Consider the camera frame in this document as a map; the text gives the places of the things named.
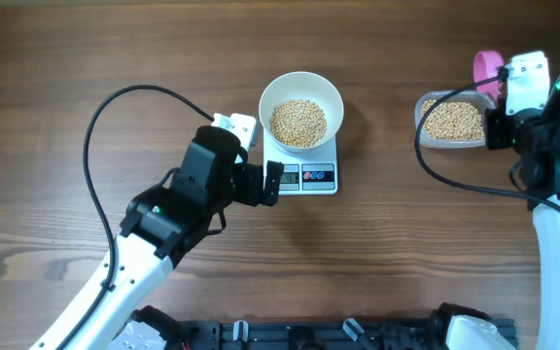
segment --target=black cable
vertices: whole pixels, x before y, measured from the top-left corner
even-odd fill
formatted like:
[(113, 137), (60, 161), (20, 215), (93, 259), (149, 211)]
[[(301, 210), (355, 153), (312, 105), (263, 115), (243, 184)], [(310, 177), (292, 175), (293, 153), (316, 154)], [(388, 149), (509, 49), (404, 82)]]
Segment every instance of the black cable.
[[(101, 114), (101, 112), (103, 112), (103, 109), (105, 109), (105, 107), (110, 102), (112, 102), (116, 97), (135, 90), (154, 90), (154, 91), (166, 93), (174, 98), (179, 99), (181, 102), (185, 103), (186, 105), (192, 107), (192, 109), (194, 109), (196, 112), (198, 112), (199, 115), (206, 118), (207, 120), (211, 122), (214, 120), (213, 117), (206, 114), (204, 111), (199, 109), (196, 105), (191, 103), (187, 98), (181, 96), (180, 94), (164, 87), (156, 87), (151, 85), (137, 85), (132, 87), (125, 87), (121, 90), (112, 93), (109, 97), (107, 97), (107, 99), (105, 99), (105, 101), (103, 101), (103, 103), (101, 103), (100, 106), (98, 106), (96, 112), (94, 112), (94, 115), (92, 116), (92, 119), (89, 121), (89, 125), (87, 126), (86, 139), (84, 140), (83, 163), (84, 163), (84, 175), (86, 176), (87, 189), (89, 190), (89, 195), (92, 197), (92, 202), (96, 207), (98, 216), (101, 219), (101, 223), (103, 223), (103, 227), (105, 228), (105, 235), (107, 236), (107, 243), (109, 245), (109, 269), (107, 270), (107, 277), (105, 278), (103, 284), (101, 285), (101, 290), (96, 296), (96, 298), (94, 299), (94, 301), (92, 302), (92, 305), (87, 309), (86, 313), (84, 314), (84, 316), (82, 316), (82, 318), (79, 320), (77, 325), (73, 328), (73, 330), (68, 335), (66, 335), (64, 340), (62, 340), (62, 342), (57, 346), (56, 350), (64, 349), (66, 345), (68, 345), (68, 343), (75, 337), (75, 335), (79, 332), (79, 330), (92, 316), (92, 313), (94, 312), (96, 307), (98, 307), (103, 297), (105, 297), (105, 294), (107, 293), (109, 287), (112, 285), (114, 272), (116, 271), (116, 254), (117, 254), (117, 251), (115, 249), (116, 242), (114, 239), (114, 235), (112, 234), (112, 230), (109, 228), (109, 223), (107, 221), (107, 217), (105, 216), (105, 212), (103, 211), (103, 207), (101, 206), (101, 203), (98, 200), (98, 197), (96, 196), (96, 191), (94, 190), (94, 185), (92, 184), (92, 178), (89, 176), (89, 169), (88, 169), (89, 138), (92, 134), (92, 131), (94, 130), (94, 124), (96, 123), (96, 119), (98, 119), (98, 116)], [(165, 181), (167, 180), (169, 175), (170, 172), (168, 172), (168, 175), (166, 175)]]
[(425, 160), (423, 160), (423, 155), (420, 152), (420, 134), (421, 131), (423, 130), (423, 125), (425, 124), (425, 121), (427, 120), (427, 117), (429, 117), (429, 115), (435, 110), (435, 108), (437, 108), (440, 104), (442, 104), (442, 102), (446, 101), (447, 99), (455, 96), (458, 93), (461, 93), (463, 91), (469, 90), (469, 89), (474, 89), (476, 87), (480, 87), (482, 85), (485, 84), (489, 84), (492, 82), (496, 82), (499, 81), (501, 79), (506, 79), (507, 78), (507, 73), (508, 71), (505, 69), (502, 69), (499, 71), (499, 75), (497, 77), (494, 78), (489, 78), (477, 83), (472, 83), (469, 85), (466, 85), (465, 87), (460, 87), (454, 91), (451, 91), (447, 94), (445, 94), (443, 97), (441, 97), (440, 99), (438, 99), (436, 101), (436, 103), (434, 103), (428, 110), (427, 112), (425, 112), (425, 115), (423, 116), (423, 119), (421, 119), (420, 123), (418, 124), (418, 126), (416, 126), (416, 135), (414, 137), (414, 151), (416, 152), (416, 157), (418, 158), (418, 162), (420, 163), (420, 166), (423, 167), (423, 169), (429, 174), (431, 175), (433, 178), (435, 178), (436, 180), (443, 182), (446, 185), (452, 186), (452, 187), (456, 187), (458, 189), (462, 189), (462, 190), (468, 190), (468, 191), (474, 191), (474, 192), (478, 192), (478, 193), (488, 193), (488, 194), (495, 194), (495, 195), (502, 195), (502, 196), (509, 196), (509, 197), (514, 197), (514, 198), (520, 198), (520, 199), (526, 199), (526, 200), (531, 200), (540, 204), (543, 204), (545, 206), (548, 206), (556, 211), (558, 211), (560, 213), (560, 205), (551, 202), (549, 200), (546, 199), (542, 199), (527, 193), (523, 193), (523, 192), (513, 192), (513, 191), (506, 191), (506, 190), (499, 190), (499, 189), (491, 189), (491, 188), (485, 188), (485, 187), (481, 187), (481, 186), (472, 186), (472, 185), (466, 185), (466, 184), (462, 184), (462, 183), (458, 183), (452, 180), (449, 180), (439, 174), (437, 174), (434, 170), (432, 170), (432, 168), (429, 167), (429, 165), (427, 165), (427, 163), (425, 162)]
[(509, 180), (511, 181), (511, 184), (514, 187), (516, 187), (517, 190), (520, 191), (520, 192), (524, 192), (524, 190), (522, 190), (522, 188), (517, 185), (517, 181), (515, 181), (515, 174), (517, 173), (517, 170), (520, 168), (520, 166), (522, 166), (522, 163), (523, 163), (523, 160), (521, 158), (514, 165), (512, 165), (511, 168), (509, 169)]

